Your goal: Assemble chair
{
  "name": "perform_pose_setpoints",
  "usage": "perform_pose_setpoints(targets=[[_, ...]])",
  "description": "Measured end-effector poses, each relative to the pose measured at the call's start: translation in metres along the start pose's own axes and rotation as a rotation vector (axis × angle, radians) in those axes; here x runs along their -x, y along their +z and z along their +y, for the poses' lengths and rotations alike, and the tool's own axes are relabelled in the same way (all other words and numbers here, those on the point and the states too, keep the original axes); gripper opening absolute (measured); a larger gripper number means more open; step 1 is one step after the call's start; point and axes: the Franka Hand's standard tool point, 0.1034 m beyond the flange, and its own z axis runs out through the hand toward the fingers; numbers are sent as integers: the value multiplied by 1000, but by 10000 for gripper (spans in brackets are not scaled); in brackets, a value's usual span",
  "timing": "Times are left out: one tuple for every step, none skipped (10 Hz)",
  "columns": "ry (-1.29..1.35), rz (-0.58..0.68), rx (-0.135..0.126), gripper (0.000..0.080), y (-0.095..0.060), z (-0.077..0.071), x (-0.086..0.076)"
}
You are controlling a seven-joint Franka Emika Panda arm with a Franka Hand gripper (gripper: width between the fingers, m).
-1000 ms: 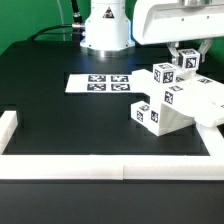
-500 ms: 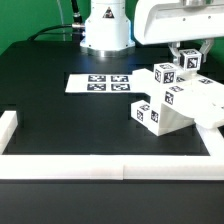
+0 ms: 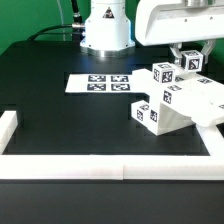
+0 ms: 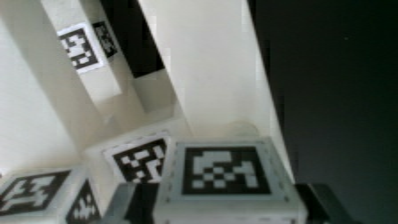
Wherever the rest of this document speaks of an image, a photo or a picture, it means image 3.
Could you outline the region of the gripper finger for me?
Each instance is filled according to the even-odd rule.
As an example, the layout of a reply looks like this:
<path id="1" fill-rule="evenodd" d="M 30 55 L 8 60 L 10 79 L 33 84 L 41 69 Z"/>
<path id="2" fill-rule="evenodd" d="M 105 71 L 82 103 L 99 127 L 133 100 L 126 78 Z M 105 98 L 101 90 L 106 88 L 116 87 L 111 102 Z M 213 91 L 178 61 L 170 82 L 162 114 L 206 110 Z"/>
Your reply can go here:
<path id="1" fill-rule="evenodd" d="M 182 61 L 182 54 L 180 52 L 180 49 L 182 48 L 181 43 L 173 43 L 170 45 L 170 50 L 174 56 L 174 64 L 180 65 Z"/>
<path id="2" fill-rule="evenodd" d="M 204 46 L 201 50 L 201 53 L 204 55 L 204 63 L 208 63 L 209 55 L 212 52 L 212 50 L 215 48 L 216 40 L 206 40 L 204 42 Z"/>

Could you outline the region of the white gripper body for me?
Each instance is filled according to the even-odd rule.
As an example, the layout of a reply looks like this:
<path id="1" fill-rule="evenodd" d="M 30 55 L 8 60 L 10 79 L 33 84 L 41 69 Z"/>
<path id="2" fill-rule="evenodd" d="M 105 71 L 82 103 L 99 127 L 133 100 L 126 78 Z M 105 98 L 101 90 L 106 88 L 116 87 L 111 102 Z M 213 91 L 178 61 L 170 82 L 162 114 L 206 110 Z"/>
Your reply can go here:
<path id="1" fill-rule="evenodd" d="M 140 0 L 135 37 L 144 46 L 224 38 L 224 0 Z"/>

